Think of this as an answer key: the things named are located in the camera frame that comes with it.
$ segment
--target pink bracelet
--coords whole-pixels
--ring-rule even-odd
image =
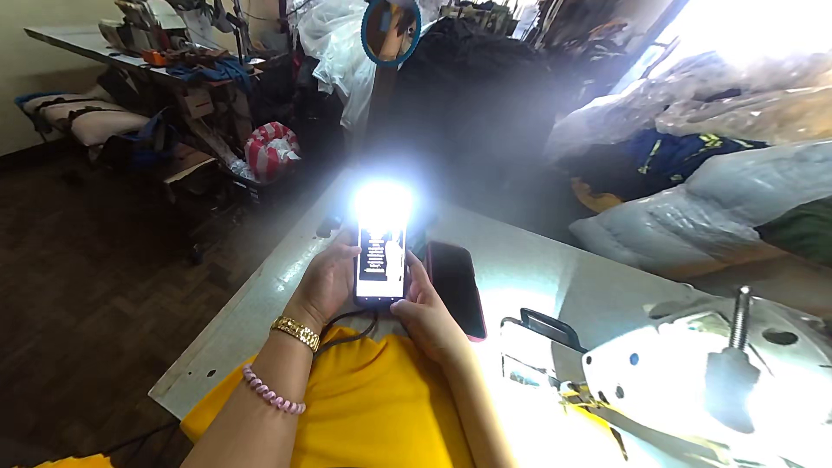
[[[299,415],[306,411],[306,403],[292,403],[284,399],[282,396],[277,396],[262,380],[258,379],[254,372],[251,371],[251,364],[243,366],[243,380],[254,389],[257,395],[263,397],[266,402],[274,406],[278,410],[285,411],[291,415]]]

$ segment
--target blue fabric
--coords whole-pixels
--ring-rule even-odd
[[[157,163],[173,157],[173,148],[179,142],[179,133],[174,127],[170,125],[165,126],[165,121],[162,120],[162,113],[166,110],[167,107],[160,110],[138,132],[130,132],[119,136],[119,138],[134,143],[129,169],[137,170],[153,167]],[[166,132],[165,146],[161,151],[156,151],[153,145],[155,143],[156,132],[160,130],[160,127],[164,127]]]
[[[768,147],[763,142],[710,133],[674,137],[659,133],[655,128],[642,130],[627,144],[634,157],[633,164],[644,176],[652,193],[684,182],[710,157]]]
[[[222,80],[234,80],[246,94],[251,93],[251,80],[249,74],[240,65],[237,57],[224,57],[214,62],[213,68],[188,67],[183,63],[177,63],[168,67],[167,72],[174,77],[179,77],[186,82],[219,82]]]

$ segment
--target gold watch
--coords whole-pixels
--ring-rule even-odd
[[[279,316],[277,317],[277,320],[271,324],[271,330],[280,330],[294,336],[307,345],[312,352],[317,352],[318,350],[320,336],[297,320],[291,319],[287,316]]]

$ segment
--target wooden floor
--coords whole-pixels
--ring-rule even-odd
[[[321,185],[235,211],[192,266],[175,211],[78,153],[0,172],[0,466],[96,453],[173,421],[146,393]],[[157,466],[167,439],[151,438],[130,466]],[[175,433],[166,465],[189,449]]]

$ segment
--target orange object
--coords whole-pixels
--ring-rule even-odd
[[[141,51],[141,59],[154,67],[164,67],[167,65],[167,60],[157,50]]]

